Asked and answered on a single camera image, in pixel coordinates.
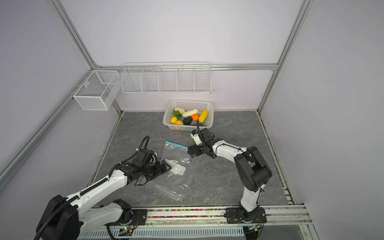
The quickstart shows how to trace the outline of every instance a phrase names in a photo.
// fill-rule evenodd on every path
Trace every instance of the aluminum frame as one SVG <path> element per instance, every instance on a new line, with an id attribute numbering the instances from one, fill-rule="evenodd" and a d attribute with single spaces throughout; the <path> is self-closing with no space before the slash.
<path id="1" fill-rule="evenodd" d="M 95 168 L 93 169 L 91 178 L 89 179 L 89 181 L 87 183 L 87 187 L 94 183 L 95 177 L 97 176 L 97 173 L 99 173 L 100 166 L 101 166 L 101 164 L 104 161 L 105 155 L 106 155 L 106 153 L 108 151 L 109 146 L 111 145 L 112 139 L 113 139 L 113 137 L 114 137 L 114 135 L 116 133 L 116 130 L 117 130 L 117 128 L 118 128 L 118 126 L 120 124 L 120 121 L 121 121 L 123 116 L 124 116 L 124 112 L 120 116 L 117 117 L 116 122 L 115 122 L 115 124 L 112 127 L 112 131 L 109 134 L 106 143 L 104 144 L 103 151 L 102 151 L 102 153 L 100 155 L 100 158 L 99 158 L 98 162 L 96 163 Z"/>
<path id="2" fill-rule="evenodd" d="M 60 24 L 63 26 L 64 30 L 67 32 L 68 36 L 72 40 L 73 44 L 79 51 L 80 55 L 89 66 L 90 70 L 84 75 L 79 83 L 72 89 L 72 93 L 76 92 L 79 88 L 79 85 L 84 83 L 84 79 L 90 75 L 91 71 L 94 69 L 100 70 L 123 70 L 123 66 L 98 66 L 93 60 L 91 54 L 87 50 L 84 42 L 82 41 L 80 35 L 76 31 L 71 19 L 69 18 L 67 12 L 65 11 L 63 4 L 60 0 L 47 0 L 48 4 L 52 8 L 52 11 L 56 15 Z M 258 111 L 261 112 L 265 106 L 265 103 L 271 93 L 271 90 L 276 82 L 276 79 L 279 75 L 280 70 L 282 69 L 289 52 L 291 51 L 294 42 L 301 30 L 301 27 L 308 15 L 314 0 L 304 0 L 299 13 L 296 17 L 294 26 L 291 30 L 291 33 L 287 39 L 287 42 L 284 46 L 283 52 L 279 58 L 278 63 L 251 63 L 251 64 L 216 64 L 211 65 L 212 71 L 226 71 L 226 70 L 272 70 L 274 74 L 268 84 L 268 87 L 264 93 L 263 99 L 259 105 Z M 0 170 L 0 192 L 5 188 L 5 186 L 11 181 L 12 177 L 16 174 L 16 172 L 20 169 L 20 167 L 25 163 L 28 157 L 33 153 L 33 151 L 38 147 L 44 137 L 49 133 L 49 131 L 53 128 L 56 122 L 61 118 L 61 116 L 66 112 L 69 108 L 70 104 L 74 102 L 73 94 L 68 94 L 60 104 L 49 114 L 49 116 L 40 124 L 40 126 L 35 130 L 35 132 L 23 143 L 22 146 L 17 150 L 17 152 L 12 156 L 12 158 L 1 168 Z M 119 117 L 122 115 L 122 110 L 119 107 L 116 100 L 112 103 L 113 108 L 116 110 Z M 105 151 L 108 149 L 109 142 L 111 140 L 111 136 L 107 141 L 108 144 L 104 146 Z"/>
<path id="3" fill-rule="evenodd" d="M 277 63 L 227 63 L 227 64 L 208 64 L 211 71 L 233 71 L 233 70 L 277 70 Z M 200 68 L 201 64 L 189 64 L 189 65 L 180 65 L 180 64 L 169 64 L 169 65 L 135 65 L 134 68 L 162 68 L 162 69 L 172 69 L 172 68 Z M 101 66 L 98 70 L 117 70 L 121 72 L 124 70 L 122 66 Z"/>
<path id="4" fill-rule="evenodd" d="M 254 226 L 252 223 L 237 223 L 237 224 L 228 224 L 225 217 L 213 217 L 212 215 L 223 215 L 227 207 L 237 207 L 237 206 L 193 206 L 193 207 L 135 207 L 132 208 L 134 212 L 135 209 L 147 209 L 147 220 L 145 225 L 140 225 L 138 231 L 134 238 L 148 237 L 148 234 L 151 231 L 172 231 L 184 230 L 190 231 L 194 229 L 202 228 L 214 228 L 227 229 L 227 228 L 239 228 L 242 226 Z M 265 225 L 299 225 L 303 238 L 305 240 L 319 240 L 316 231 L 314 229 L 313 223 L 308 215 L 308 212 L 304 205 L 265 205 L 262 206 L 265 209 L 265 215 L 267 218 L 267 223 Z M 121 228 L 124 226 L 111 227 L 115 237 Z M 104 226 L 98 227 L 88 233 L 79 237 L 79 239 L 108 239 L 109 236 L 105 233 L 106 228 Z M 167 236 L 160 237 L 169 237 L 178 236 L 179 233 L 173 234 L 173 232 L 165 233 Z M 188 237 L 197 237 L 198 234 L 192 233 Z"/>
<path id="5" fill-rule="evenodd" d="M 289 182 L 287 180 L 287 177 L 285 175 L 283 166 L 281 165 L 281 163 L 280 163 L 280 161 L 279 161 L 279 159 L 277 157 L 276 150 L 275 150 L 275 148 L 274 148 L 274 146 L 272 144 L 272 141 L 271 141 L 271 137 L 270 137 L 270 135 L 268 133 L 268 130 L 267 130 L 265 124 L 264 124 L 263 117 L 262 117 L 261 113 L 258 112 L 258 111 L 257 111 L 257 118 L 259 119 L 260 125 L 261 125 L 261 127 L 263 129 L 265 139 L 266 139 L 266 141 L 268 143 L 269 149 L 270 149 L 272 157 L 273 157 L 273 161 L 275 162 L 276 168 L 278 170 L 278 174 L 279 174 L 280 180 L 281 180 L 281 182 L 283 184 L 283 188 L 284 188 L 284 190 L 288 191 L 289 196 L 291 197 L 291 201 L 293 202 L 293 204 L 297 204 L 296 203 L 296 196 L 293 193 L 293 191 L 291 189 L 291 186 L 290 186 L 290 184 L 289 184 Z"/>
<path id="6" fill-rule="evenodd" d="M 45 136 L 59 121 L 61 116 L 67 111 L 69 106 L 75 101 L 73 93 L 77 91 L 80 86 L 86 81 L 92 71 L 88 71 L 73 87 L 72 91 L 58 104 L 58 106 L 49 114 L 49 116 L 40 124 L 40 126 L 24 141 L 23 145 L 16 151 L 16 153 L 9 159 L 9 161 L 0 170 L 0 192 L 12 180 L 16 172 L 22 167 L 25 161 L 31 156 L 34 150 L 43 141 Z"/>
<path id="7" fill-rule="evenodd" d="M 265 106 L 265 103 L 268 100 L 269 95 L 272 92 L 273 86 L 275 85 L 276 80 L 277 80 L 277 78 L 278 78 L 278 76 L 279 76 L 279 74 L 280 74 L 286 60 L 288 59 L 288 56 L 289 56 L 292 48 L 293 48 L 293 45 L 295 44 L 297 36 L 299 35 L 301 28 L 302 28 L 302 26 L 303 26 L 303 24 L 307 18 L 307 15 L 313 6 L 313 2 L 314 2 L 314 0 L 303 0 L 303 3 L 301 4 L 301 7 L 299 10 L 299 13 L 297 14 L 295 23 L 293 24 L 292 30 L 289 34 L 289 37 L 287 39 L 287 42 L 285 43 L 284 48 L 283 48 L 283 52 L 281 53 L 279 61 L 277 62 L 278 67 L 276 70 L 274 70 L 273 75 L 271 77 L 271 80 L 268 83 L 268 87 L 264 92 L 262 101 L 260 102 L 260 105 L 257 108 L 257 110 L 259 112 L 262 112 L 262 110 Z"/>

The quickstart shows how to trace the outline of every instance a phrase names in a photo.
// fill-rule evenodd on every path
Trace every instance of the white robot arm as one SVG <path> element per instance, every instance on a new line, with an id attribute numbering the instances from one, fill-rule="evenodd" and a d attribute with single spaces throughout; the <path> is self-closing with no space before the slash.
<path id="1" fill-rule="evenodd" d="M 260 151 L 254 146 L 245 148 L 229 144 L 212 136 L 206 128 L 200 131 L 199 126 L 197 130 L 192 131 L 191 137 L 196 143 L 188 148 L 191 157 L 205 153 L 213 159 L 220 156 L 236 164 L 244 184 L 244 192 L 238 212 L 232 213 L 232 217 L 247 223 L 253 221 L 261 223 L 265 212 L 259 207 L 258 200 L 260 193 L 264 191 L 265 184 L 272 177 L 272 171 Z"/>
<path id="2" fill-rule="evenodd" d="M 188 148 L 191 157 L 206 153 L 212 158 L 221 156 L 236 164 L 244 184 L 244 192 L 238 208 L 226 209 L 227 214 L 224 216 L 227 222 L 239 223 L 238 220 L 245 223 L 266 222 L 265 211 L 258 206 L 258 199 L 272 172 L 257 148 L 237 147 L 222 139 L 215 139 L 207 129 L 193 132 L 192 138 L 196 144 Z M 147 140 L 145 147 L 141 149 L 145 140 Z M 145 177 L 147 183 L 171 169 L 165 161 L 157 161 L 156 153 L 146 149 L 148 140 L 149 136 L 146 136 L 135 154 L 116 164 L 101 180 L 65 198 L 60 195 L 52 198 L 36 228 L 34 239 L 38 240 L 41 237 L 43 240 L 75 240 L 78 236 L 111 222 L 136 226 L 145 224 L 142 216 L 147 214 L 147 210 L 135 209 L 133 213 L 131 206 L 121 199 L 108 206 L 89 210 L 110 193 L 134 180 L 136 185 L 140 177 Z M 254 162 L 255 165 L 251 167 L 249 162 Z"/>
<path id="3" fill-rule="evenodd" d="M 131 206 L 121 199 L 108 206 L 92 211 L 89 209 L 112 192 L 135 180 L 135 185 L 144 185 L 171 169 L 165 161 L 157 161 L 155 152 L 146 149 L 148 140 L 149 136 L 146 136 L 135 154 L 116 164 L 101 180 L 65 198 L 61 195 L 52 198 L 36 228 L 34 239 L 41 237 L 43 240 L 75 240 L 78 236 L 107 223 L 136 226 L 144 224 L 142 216 L 146 216 L 147 210 L 135 210 L 133 213 Z M 140 177 L 145 177 L 144 184 L 137 184 Z"/>

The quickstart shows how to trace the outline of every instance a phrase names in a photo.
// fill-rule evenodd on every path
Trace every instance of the artificial vegetable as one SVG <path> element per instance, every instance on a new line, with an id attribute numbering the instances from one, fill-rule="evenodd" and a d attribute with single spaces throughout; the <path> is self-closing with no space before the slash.
<path id="1" fill-rule="evenodd" d="M 178 120 L 177 117 L 173 117 L 173 118 L 170 119 L 170 122 L 171 122 L 172 124 L 175 124 L 175 122 L 176 122 L 177 120 Z"/>
<path id="2" fill-rule="evenodd" d="M 197 121 L 199 119 L 199 115 L 197 115 L 197 114 L 193 114 L 192 115 L 192 120 L 193 121 Z"/>
<path id="3" fill-rule="evenodd" d="M 199 122 L 203 123 L 208 116 L 208 110 L 204 110 L 199 117 Z"/>
<path id="4" fill-rule="evenodd" d="M 193 109 L 188 112 L 184 112 L 182 116 L 186 118 L 186 117 L 192 116 L 193 114 L 197 114 L 198 112 L 199 111 L 197 109 Z"/>
<path id="5" fill-rule="evenodd" d="M 177 119 L 179 120 L 181 117 L 182 117 L 182 114 L 180 113 L 179 110 L 173 110 L 172 114 L 177 117 Z"/>
<path id="6" fill-rule="evenodd" d="M 192 123 L 192 117 L 186 117 L 183 119 L 184 125 L 189 125 Z"/>
<path id="7" fill-rule="evenodd" d="M 175 108 L 174 110 L 179 111 L 180 113 L 185 112 L 184 108 L 179 108 L 179 107 Z"/>

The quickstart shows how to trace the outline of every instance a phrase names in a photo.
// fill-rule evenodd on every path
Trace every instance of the black mounting plate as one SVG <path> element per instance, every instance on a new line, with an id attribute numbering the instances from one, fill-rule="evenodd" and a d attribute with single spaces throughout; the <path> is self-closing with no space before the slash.
<path id="1" fill-rule="evenodd" d="M 139 225 L 145 225 L 145 222 L 147 220 L 147 209 L 132 209 L 133 215 L 132 215 L 132 222 L 129 223 L 129 225 L 137 225 L 137 222 L 139 221 Z M 110 223 L 111 226 L 121 226 L 118 222 Z"/>
<path id="2" fill-rule="evenodd" d="M 261 220 L 261 223 L 266 223 L 265 210 L 262 207 L 256 208 L 255 215 L 258 216 Z M 227 214 L 227 223 L 244 223 L 240 219 L 240 213 L 238 207 L 227 207 L 225 209 L 225 213 Z M 259 219 L 255 217 L 250 223 L 260 223 Z"/>

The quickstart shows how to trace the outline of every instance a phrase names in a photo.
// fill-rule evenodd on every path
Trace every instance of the aluminum rail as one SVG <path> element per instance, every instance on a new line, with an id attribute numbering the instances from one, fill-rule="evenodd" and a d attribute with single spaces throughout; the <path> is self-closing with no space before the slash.
<path id="1" fill-rule="evenodd" d="M 25 161 L 31 156 L 34 150 L 39 146 L 43 141 L 45 136 L 49 131 L 55 126 L 59 121 L 61 116 L 67 111 L 71 103 L 75 100 L 73 98 L 73 93 L 76 92 L 79 87 L 84 83 L 84 81 L 92 73 L 89 70 L 78 82 L 78 84 L 72 88 L 71 93 L 68 93 L 67 96 L 58 104 L 58 106 L 49 114 L 49 116 L 40 124 L 40 126 L 35 130 L 35 132 L 24 141 L 23 145 L 16 151 L 16 153 L 8 160 L 8 162 L 0 170 L 0 192 L 5 188 L 5 186 L 12 180 L 17 171 L 22 167 Z"/>
<path id="2" fill-rule="evenodd" d="M 201 68 L 210 67 L 211 71 L 233 71 L 233 70 L 276 70 L 277 63 L 236 63 L 236 64 L 187 64 L 187 65 L 132 65 L 131 68 L 162 68 L 162 69 L 176 69 L 176 68 Z M 101 66 L 98 70 L 116 70 L 122 71 L 125 66 Z"/>
<path id="3" fill-rule="evenodd" d="M 312 8 L 313 2 L 314 0 L 304 0 L 303 3 L 301 4 L 299 13 L 297 14 L 291 33 L 289 34 L 287 42 L 285 43 L 285 46 L 283 48 L 283 52 L 281 53 L 279 61 L 277 62 L 278 68 L 273 73 L 272 78 L 269 81 L 269 84 L 267 86 L 267 89 L 264 92 L 262 101 L 260 102 L 260 105 L 257 109 L 259 112 L 263 110 L 265 103 L 268 100 L 269 95 L 271 94 L 273 86 L 275 85 L 275 82 L 281 72 L 281 69 L 283 68 L 286 60 L 288 59 L 289 53 L 293 48 L 293 45 L 297 39 L 297 36 L 299 35 L 300 30 L 305 22 L 305 19 L 307 18 L 307 15 Z"/>
<path id="4" fill-rule="evenodd" d="M 93 60 L 84 42 L 82 41 L 79 33 L 77 32 L 74 24 L 72 23 L 61 1 L 60 0 L 46 0 L 46 1 L 51 7 L 56 18 L 58 19 L 58 21 L 60 22 L 64 30 L 66 31 L 67 35 L 71 39 L 73 45 L 76 47 L 77 51 L 80 53 L 84 62 L 88 65 L 88 67 L 91 70 L 94 70 L 95 68 L 99 68 L 99 66 Z M 117 114 L 121 116 L 122 110 L 116 100 L 113 100 L 112 106 L 117 112 Z"/>
<path id="5" fill-rule="evenodd" d="M 136 207 L 132 208 L 132 211 L 135 209 L 148 210 L 145 225 L 147 227 L 209 227 L 231 225 L 228 224 L 226 218 L 223 217 L 225 208 L 227 207 L 238 206 Z M 304 205 L 265 205 L 261 207 L 265 209 L 267 218 L 267 223 L 265 223 L 265 225 L 313 224 Z M 254 224 L 239 222 L 234 225 L 248 226 Z"/>

